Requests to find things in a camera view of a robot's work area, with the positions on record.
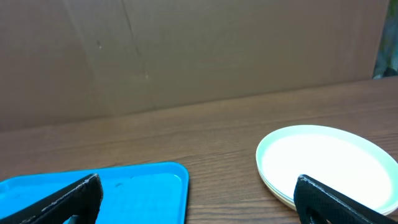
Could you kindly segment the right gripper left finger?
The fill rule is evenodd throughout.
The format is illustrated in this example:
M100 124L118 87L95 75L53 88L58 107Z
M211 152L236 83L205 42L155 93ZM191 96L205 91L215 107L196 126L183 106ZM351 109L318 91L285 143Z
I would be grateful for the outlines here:
M1 219L1 224L94 224L103 188L98 174L89 174L38 202Z

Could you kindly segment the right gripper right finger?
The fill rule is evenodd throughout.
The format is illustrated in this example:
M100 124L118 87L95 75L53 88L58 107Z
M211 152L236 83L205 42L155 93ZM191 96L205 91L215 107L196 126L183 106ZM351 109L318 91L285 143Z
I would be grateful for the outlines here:
M397 224L307 175L297 179L294 204L302 224Z

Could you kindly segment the light blue plate with stain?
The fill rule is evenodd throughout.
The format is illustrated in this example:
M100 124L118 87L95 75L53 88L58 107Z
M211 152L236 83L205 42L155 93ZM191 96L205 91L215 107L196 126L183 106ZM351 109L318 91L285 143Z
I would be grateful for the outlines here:
M353 133L319 125L280 128L260 141L255 158L262 181L290 208L305 174L383 215L397 210L397 161Z

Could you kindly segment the teal plastic serving tray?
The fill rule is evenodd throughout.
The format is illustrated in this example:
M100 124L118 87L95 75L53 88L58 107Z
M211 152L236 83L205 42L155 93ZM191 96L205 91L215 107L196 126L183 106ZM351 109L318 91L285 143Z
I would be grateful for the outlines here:
M176 162L13 177L1 182L1 218L92 173L103 188L97 223L185 223L189 174Z

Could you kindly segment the cardboard panel at back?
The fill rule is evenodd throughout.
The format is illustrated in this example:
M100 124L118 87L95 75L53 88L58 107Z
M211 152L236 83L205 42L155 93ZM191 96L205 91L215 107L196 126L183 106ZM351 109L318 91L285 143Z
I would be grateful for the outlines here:
M1 130L367 80L387 1L2 1Z

